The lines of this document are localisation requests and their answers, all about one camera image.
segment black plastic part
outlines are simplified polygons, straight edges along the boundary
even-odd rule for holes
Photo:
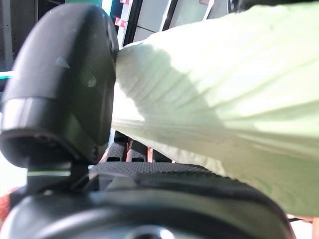
[[[121,132],[115,131],[114,142],[128,143],[129,137],[127,137],[125,134],[122,134]]]
[[[153,149],[153,163],[155,162],[171,163],[172,160]]]
[[[134,0],[132,3],[123,46],[132,43],[134,40],[136,27],[138,25],[139,16],[140,16],[141,8],[142,8],[142,3],[143,3],[143,0]]]
[[[148,148],[138,141],[133,141],[128,152],[127,162],[147,162]]]
[[[169,29],[171,20],[172,20],[173,15],[174,15],[175,8],[177,6],[177,2],[178,2],[178,0],[171,0],[162,31],[165,31],[165,30]]]
[[[112,143],[106,156],[107,162],[125,162],[128,144],[125,142]]]
[[[28,197],[10,213],[1,238],[130,238],[143,225],[203,239],[292,238],[284,212],[264,194],[197,165],[106,162],[90,173],[109,185]]]
[[[113,23],[99,7],[70,3],[47,13],[2,98],[7,160],[20,167],[32,160],[97,163],[110,132],[117,51]]]
[[[126,238],[127,235],[122,232],[129,232],[127,227],[134,229],[143,225],[168,226],[203,239],[252,238],[231,224],[193,212],[187,207],[172,208],[166,204],[153,207],[152,202],[146,200],[143,200],[144,206],[141,207],[140,200],[136,201],[140,197],[139,191],[129,192],[129,201],[117,200],[119,195],[125,196],[125,193],[28,197],[8,217],[1,238],[114,238],[108,237],[110,232],[117,234],[115,238]],[[174,192],[169,194],[177,199],[180,196]],[[27,220],[23,220],[25,215],[28,215]]]

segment red object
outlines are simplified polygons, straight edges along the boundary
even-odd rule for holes
[[[0,225],[8,216],[10,210],[10,194],[6,194],[0,198]]]
[[[125,27],[126,21],[117,17],[115,19],[115,26]]]
[[[123,3],[123,4],[130,4],[130,0],[120,0],[120,3]]]

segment black plastic housing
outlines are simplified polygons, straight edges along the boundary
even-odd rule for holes
[[[1,151],[11,163],[95,164],[111,126],[117,36],[92,4],[63,4],[34,27],[2,98]]]

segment textured rubber surface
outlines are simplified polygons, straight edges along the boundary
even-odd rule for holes
[[[137,174],[175,174],[190,173],[194,175],[216,174],[208,169],[198,165],[178,164],[178,163],[140,163],[140,162],[105,162],[93,166],[90,172],[100,175],[124,174],[127,176],[136,176]]]
[[[112,143],[108,154],[106,156],[106,161],[108,162],[120,162],[126,160],[127,153],[127,143],[125,142],[115,142]]]
[[[127,155],[127,162],[147,162],[148,161],[148,148],[137,141],[132,142],[131,149]]]
[[[278,205],[257,189],[219,176],[208,169],[191,164],[105,162],[93,166],[90,173],[100,175],[100,189],[105,189],[113,177],[133,177],[141,188],[181,191],[206,197],[243,200],[264,205],[276,213],[283,222],[286,215]]]

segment pale green cloth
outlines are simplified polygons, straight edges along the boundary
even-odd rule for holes
[[[155,33],[117,60],[112,127],[319,216],[319,2]]]

